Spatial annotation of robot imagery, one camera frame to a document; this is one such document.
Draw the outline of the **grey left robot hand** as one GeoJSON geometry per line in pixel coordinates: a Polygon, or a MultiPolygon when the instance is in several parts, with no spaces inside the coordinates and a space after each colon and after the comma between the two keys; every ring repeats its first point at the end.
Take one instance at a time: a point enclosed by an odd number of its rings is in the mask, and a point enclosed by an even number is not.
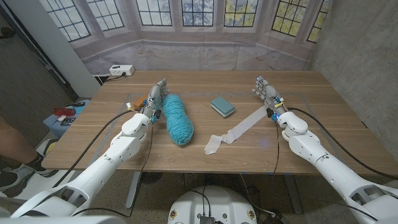
{"type": "Polygon", "coordinates": [[[162,103],[169,93],[167,79],[164,78],[151,88],[141,113],[146,115],[151,122],[155,122],[160,118],[162,103]]]}

